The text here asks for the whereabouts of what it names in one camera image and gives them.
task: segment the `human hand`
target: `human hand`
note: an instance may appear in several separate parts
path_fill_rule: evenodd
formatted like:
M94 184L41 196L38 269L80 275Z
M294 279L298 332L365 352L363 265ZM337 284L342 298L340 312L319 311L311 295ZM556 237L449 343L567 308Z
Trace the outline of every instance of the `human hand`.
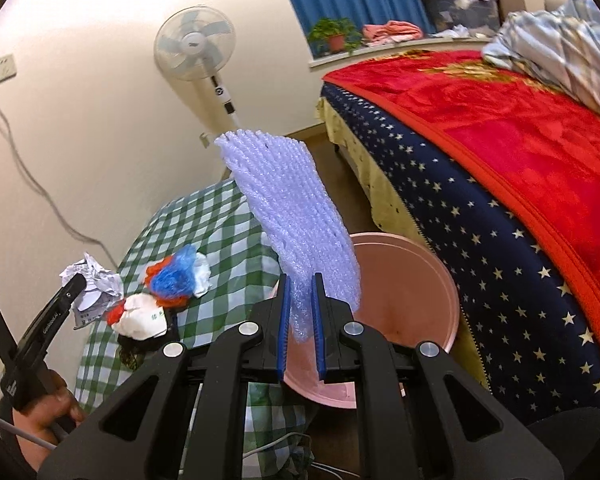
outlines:
M66 382L55 371L50 370L55 393L39 397L27 404L21 412L13 410L13 425L51 444L58 444L58 440L49 429L53 421L62 415L69 415L76 423L80 424L86 414L78 405L78 401L67 389ZM40 469L44 459L51 453L48 449L40 447L29 440L18 437L20 450L24 459L36 471Z

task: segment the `fan grille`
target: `fan grille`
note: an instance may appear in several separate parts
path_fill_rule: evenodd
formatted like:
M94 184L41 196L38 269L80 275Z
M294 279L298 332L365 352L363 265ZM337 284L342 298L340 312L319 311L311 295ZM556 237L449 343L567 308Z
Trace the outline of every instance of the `fan grille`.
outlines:
M210 44L203 56L187 56L180 51L180 41L190 32L206 35ZM190 81L215 74L229 61L234 48L235 31L229 18L217 9L195 6L176 12L162 24L155 37L154 54L165 74Z

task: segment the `dark floor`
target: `dark floor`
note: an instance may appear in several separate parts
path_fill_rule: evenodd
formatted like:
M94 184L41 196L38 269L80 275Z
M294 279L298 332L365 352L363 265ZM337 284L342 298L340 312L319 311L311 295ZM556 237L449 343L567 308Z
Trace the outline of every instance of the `dark floor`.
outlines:
M378 231L371 208L355 174L336 154L326 134L306 141L318 174L338 208L349 233ZM320 407L308 433L312 436L316 462L358 472L358 425L355 410ZM334 480L335 476L310 468L309 480Z

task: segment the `yellow bed skirt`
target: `yellow bed skirt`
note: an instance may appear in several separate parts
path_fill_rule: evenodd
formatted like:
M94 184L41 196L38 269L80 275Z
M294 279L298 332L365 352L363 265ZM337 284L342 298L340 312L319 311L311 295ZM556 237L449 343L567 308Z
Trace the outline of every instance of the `yellow bed skirt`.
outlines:
M318 101L317 114L327 126L329 140L333 144L343 147L353 162L355 167L352 169L369 198L371 216L378 228L386 233L404 236L431 250L394 187L366 148L325 98L320 98ZM484 368L464 316L464 313L460 316L458 335L451 349L451 355L482 386L488 389Z

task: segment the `white cable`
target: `white cable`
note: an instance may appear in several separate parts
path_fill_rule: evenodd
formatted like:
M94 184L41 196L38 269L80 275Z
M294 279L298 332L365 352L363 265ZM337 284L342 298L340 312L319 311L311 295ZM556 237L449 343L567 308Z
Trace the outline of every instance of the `white cable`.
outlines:
M358 475L356 473L352 473L351 471L347 471L346 469L340 469L340 468L334 467L332 465L321 464L320 462L312 462L312 465L313 464L319 465L320 467L326 467L327 469L332 469L339 473L344 473L345 475L351 475L351 476L355 476L356 478L360 478L360 475Z
M16 434L17 436L21 436L22 438L26 438L27 440L29 440L30 442L33 442L34 444L38 444L41 447L44 447L45 449L48 449L50 451L53 451L56 446L54 446L52 443L47 442L46 440L42 440L41 438L38 438L36 436L33 436L30 433L27 433L26 431L22 431L20 428L16 428L13 424L9 424L6 420L2 420L0 418L0 428L3 428L4 430L8 431L9 433L13 433Z
M327 473L331 473L332 475L337 476L340 480L344 480L342 478L342 476L340 476L335 471L332 471L331 469L327 469L325 467L320 467L319 465L316 465L315 462L312 462L310 465L311 465L311 467L315 467L316 469L319 469L320 471L326 471Z
M111 255L111 252L109 251L109 249L107 249L106 245L103 242L101 242L97 238L92 238L90 236L82 234L80 231L72 227L72 225L69 224L69 222L64 218L64 216L62 216L62 213L58 209L56 202L54 202L53 198L51 197L51 195L49 195L48 191L35 179L35 177L33 177L31 172L29 171L29 168L27 168L26 164L22 160L20 152L18 151L18 148L16 146L15 140L13 139L13 134L11 133L11 125L9 123L9 120L7 119L7 117L1 109L0 118L2 119L6 127L6 132L0 127L0 134L9 143L9 146L11 148L11 154L13 155L14 161L16 162L16 168L18 169L18 172L21 174L26 183L29 185L29 187L35 193L37 193L47 201L54 214L56 215L56 218L58 218L60 225L74 240L78 240L79 242L86 244L97 245L98 247L100 247L107 255L107 258L110 260L110 262L113 264L113 269L117 269L118 264L115 262L113 256Z
M292 431L291 433L287 433L285 436L281 436L279 439L274 440L273 442L269 442L268 444L265 444L264 446L257 447L256 449L252 449L251 451L248 451L248 452L244 453L243 456L242 456L242 459L244 460L248 456L251 456L251 455L254 455L254 454L259 453L261 451L264 451L265 449L269 449L270 447L273 447L276 444L279 444L283 440L288 439L290 436L295 436L295 435L307 437L309 439L309 449L311 449L311 437L309 435L307 435L305 433L298 433L297 431Z

